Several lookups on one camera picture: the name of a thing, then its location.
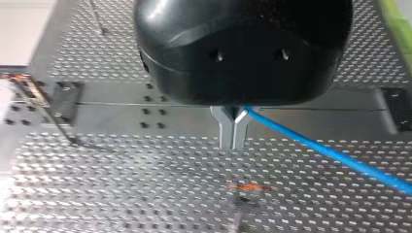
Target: green object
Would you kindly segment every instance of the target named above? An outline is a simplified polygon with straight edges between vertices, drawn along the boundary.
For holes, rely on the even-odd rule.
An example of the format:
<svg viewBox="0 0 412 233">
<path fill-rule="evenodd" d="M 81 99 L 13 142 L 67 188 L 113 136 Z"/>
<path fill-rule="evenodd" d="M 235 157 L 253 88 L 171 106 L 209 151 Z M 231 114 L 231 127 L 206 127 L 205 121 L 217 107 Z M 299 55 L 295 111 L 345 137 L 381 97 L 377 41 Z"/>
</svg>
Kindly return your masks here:
<svg viewBox="0 0 412 233">
<path fill-rule="evenodd" d="M 412 71 L 412 29 L 399 11 L 395 0 L 379 0 L 386 22 L 394 32 L 397 44 Z"/>
</svg>

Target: black plastic housing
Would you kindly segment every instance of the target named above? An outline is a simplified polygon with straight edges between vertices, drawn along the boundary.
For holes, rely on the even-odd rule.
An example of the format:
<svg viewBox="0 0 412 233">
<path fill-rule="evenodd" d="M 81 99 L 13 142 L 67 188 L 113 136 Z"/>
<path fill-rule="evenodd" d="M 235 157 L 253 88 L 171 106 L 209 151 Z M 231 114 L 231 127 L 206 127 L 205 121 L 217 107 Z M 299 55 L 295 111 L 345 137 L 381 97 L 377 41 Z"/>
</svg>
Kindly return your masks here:
<svg viewBox="0 0 412 233">
<path fill-rule="evenodd" d="M 192 105 L 290 105 L 326 92 L 352 0 L 137 0 L 139 50 L 159 89 Z"/>
</svg>

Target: blue tube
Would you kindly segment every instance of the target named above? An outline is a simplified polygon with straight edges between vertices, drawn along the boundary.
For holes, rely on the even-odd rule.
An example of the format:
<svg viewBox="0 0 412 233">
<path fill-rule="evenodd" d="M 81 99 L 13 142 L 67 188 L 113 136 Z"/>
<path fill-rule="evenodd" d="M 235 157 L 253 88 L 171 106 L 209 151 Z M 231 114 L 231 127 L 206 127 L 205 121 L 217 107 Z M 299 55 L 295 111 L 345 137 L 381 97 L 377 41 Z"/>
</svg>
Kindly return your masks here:
<svg viewBox="0 0 412 233">
<path fill-rule="evenodd" d="M 280 133 L 285 134 L 289 138 L 298 141 L 300 144 L 304 144 L 307 147 L 321 154 L 324 154 L 333 159 L 336 159 L 340 161 L 342 164 L 345 164 L 346 166 L 354 170 L 357 170 L 358 172 L 364 173 L 371 178 L 375 178 L 381 183 L 390 185 L 400 191 L 404 191 L 407 194 L 412 195 L 412 184 L 411 183 L 405 182 L 397 177 L 386 174 L 380 171 L 379 169 L 369 166 L 365 163 L 362 163 L 343 152 L 334 150 L 332 148 L 328 148 L 325 145 L 322 145 L 313 140 L 310 140 L 306 138 L 305 136 L 300 135 L 285 126 L 279 123 L 276 123 L 273 120 L 256 113 L 255 111 L 252 110 L 251 107 L 246 107 L 245 110 L 248 111 L 249 115 L 255 120 L 259 121 L 260 123 L 264 124 L 267 127 L 270 127 Z"/>
</svg>

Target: metal workbench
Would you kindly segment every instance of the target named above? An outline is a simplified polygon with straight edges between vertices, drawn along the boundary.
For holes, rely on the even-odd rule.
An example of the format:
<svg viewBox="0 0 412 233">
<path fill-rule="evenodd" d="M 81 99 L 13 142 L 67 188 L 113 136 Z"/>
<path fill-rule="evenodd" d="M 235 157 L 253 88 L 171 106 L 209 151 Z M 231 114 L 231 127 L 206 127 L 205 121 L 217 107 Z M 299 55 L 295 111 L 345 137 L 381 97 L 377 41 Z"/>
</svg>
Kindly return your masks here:
<svg viewBox="0 0 412 233">
<path fill-rule="evenodd" d="M 70 147 L 16 97 L 0 125 L 4 231 L 224 233 L 235 215 L 227 184 L 260 183 L 274 189 L 243 232 L 412 232 L 412 196 L 256 122 L 243 150 L 220 150 L 209 108 L 167 99 L 144 71 L 132 0 L 94 2 L 107 35 L 83 0 L 60 0 L 27 72 L 50 95 L 56 82 L 84 83 L 68 130 L 110 150 Z M 354 3 L 330 92 L 261 113 L 412 183 L 412 133 L 394 130 L 381 89 L 412 90 L 411 76 L 377 1 Z"/>
</svg>

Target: small orange object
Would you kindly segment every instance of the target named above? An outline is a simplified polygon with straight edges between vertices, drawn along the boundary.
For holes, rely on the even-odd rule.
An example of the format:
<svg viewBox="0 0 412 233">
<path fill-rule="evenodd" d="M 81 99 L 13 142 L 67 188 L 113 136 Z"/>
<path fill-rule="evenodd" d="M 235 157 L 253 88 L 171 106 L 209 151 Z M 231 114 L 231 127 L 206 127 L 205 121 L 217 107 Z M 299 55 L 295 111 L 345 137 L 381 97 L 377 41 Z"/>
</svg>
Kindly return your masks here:
<svg viewBox="0 0 412 233">
<path fill-rule="evenodd" d="M 1 75 L 0 79 L 1 80 L 16 80 L 16 81 L 20 81 L 23 80 L 25 78 L 24 75 Z"/>
<path fill-rule="evenodd" d="M 258 191 L 271 191 L 273 190 L 273 188 L 271 186 L 261 186 L 255 183 L 248 183 L 248 184 L 228 184 L 227 188 L 230 189 L 239 189 L 242 191 L 254 191 L 254 190 L 258 190 Z"/>
</svg>

